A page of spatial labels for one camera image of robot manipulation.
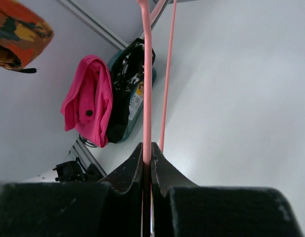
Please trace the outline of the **orange camouflage trousers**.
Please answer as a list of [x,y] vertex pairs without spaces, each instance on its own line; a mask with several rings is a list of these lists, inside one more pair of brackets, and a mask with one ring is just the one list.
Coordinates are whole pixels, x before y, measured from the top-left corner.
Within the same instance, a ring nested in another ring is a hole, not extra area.
[[27,68],[54,37],[51,26],[16,0],[0,0],[0,67],[34,74]]

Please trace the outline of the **pink trousers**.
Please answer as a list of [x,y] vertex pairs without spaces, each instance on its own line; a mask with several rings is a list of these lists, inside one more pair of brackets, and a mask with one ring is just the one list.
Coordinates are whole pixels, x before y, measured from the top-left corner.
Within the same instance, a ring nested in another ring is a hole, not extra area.
[[108,143],[106,132],[113,108],[113,89],[107,64],[96,55],[81,59],[61,106],[64,130],[75,129],[98,147]]

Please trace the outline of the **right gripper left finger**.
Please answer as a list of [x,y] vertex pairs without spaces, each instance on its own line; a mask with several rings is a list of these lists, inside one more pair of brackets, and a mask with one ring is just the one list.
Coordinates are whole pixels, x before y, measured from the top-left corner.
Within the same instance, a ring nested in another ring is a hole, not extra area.
[[0,187],[0,237],[138,237],[142,144],[98,182]]

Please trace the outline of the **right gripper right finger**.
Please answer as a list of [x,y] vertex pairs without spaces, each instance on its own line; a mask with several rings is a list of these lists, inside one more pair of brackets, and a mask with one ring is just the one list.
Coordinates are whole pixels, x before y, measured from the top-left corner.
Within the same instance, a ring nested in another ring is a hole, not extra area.
[[201,187],[152,143],[155,237],[301,237],[286,197],[267,187]]

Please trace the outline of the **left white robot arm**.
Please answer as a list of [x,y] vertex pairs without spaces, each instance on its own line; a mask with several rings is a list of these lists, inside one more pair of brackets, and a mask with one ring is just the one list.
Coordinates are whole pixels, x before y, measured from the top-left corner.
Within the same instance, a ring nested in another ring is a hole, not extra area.
[[80,158],[56,165],[52,170],[33,178],[27,179],[25,183],[61,183],[61,182],[97,182],[106,176],[101,166],[90,163],[84,165]]

